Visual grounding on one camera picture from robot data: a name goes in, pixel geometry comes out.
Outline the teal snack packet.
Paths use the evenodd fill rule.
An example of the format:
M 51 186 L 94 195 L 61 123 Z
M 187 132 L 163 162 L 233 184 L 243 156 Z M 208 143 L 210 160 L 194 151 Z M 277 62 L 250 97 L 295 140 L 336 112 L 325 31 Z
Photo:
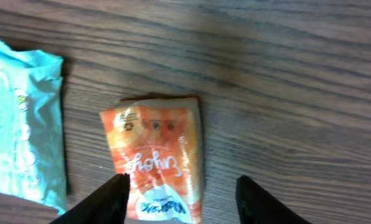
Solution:
M 0 41 L 0 193 L 66 211 L 63 59 Z

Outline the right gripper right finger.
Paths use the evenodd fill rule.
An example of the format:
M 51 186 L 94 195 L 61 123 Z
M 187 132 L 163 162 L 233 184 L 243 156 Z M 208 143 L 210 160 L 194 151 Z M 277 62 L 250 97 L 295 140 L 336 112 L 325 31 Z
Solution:
M 246 175 L 237 179 L 235 198 L 241 224 L 310 224 Z

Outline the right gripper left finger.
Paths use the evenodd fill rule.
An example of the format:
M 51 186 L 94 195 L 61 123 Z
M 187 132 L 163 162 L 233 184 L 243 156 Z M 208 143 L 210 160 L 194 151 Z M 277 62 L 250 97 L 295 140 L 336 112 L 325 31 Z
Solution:
M 129 174 L 116 174 L 51 224 L 123 224 L 129 191 Z

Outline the small orange white box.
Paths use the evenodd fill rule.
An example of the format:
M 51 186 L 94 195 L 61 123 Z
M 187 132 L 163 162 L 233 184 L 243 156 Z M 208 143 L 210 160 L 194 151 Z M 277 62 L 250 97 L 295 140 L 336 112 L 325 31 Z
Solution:
M 100 112 L 117 173 L 129 174 L 127 217 L 202 223 L 204 165 L 195 98 L 121 101 Z

